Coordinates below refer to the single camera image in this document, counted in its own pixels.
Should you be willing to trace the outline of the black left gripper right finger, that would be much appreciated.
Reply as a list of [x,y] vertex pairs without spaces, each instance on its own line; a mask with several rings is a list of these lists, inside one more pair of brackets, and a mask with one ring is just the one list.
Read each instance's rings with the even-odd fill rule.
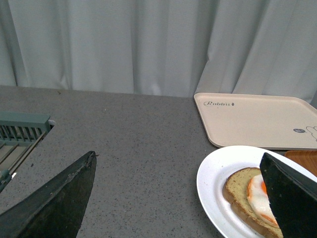
[[283,236],[315,238],[317,183],[269,153],[264,153],[260,170]]

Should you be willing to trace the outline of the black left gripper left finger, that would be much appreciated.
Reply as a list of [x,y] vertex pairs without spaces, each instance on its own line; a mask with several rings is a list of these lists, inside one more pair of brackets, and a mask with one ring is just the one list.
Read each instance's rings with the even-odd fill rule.
[[74,238],[92,192],[96,154],[89,151],[0,216],[2,238]]

